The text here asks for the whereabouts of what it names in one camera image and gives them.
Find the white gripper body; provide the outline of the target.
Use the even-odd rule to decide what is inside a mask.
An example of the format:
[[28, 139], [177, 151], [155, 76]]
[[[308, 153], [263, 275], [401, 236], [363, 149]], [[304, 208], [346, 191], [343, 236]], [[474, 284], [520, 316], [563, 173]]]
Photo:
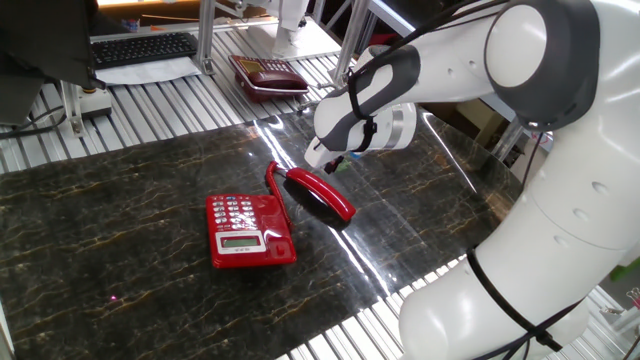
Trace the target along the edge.
[[304, 160], [312, 168], [323, 168], [330, 163], [334, 163], [340, 156], [347, 154], [347, 151], [332, 151], [326, 148], [319, 138], [314, 137], [307, 147]]

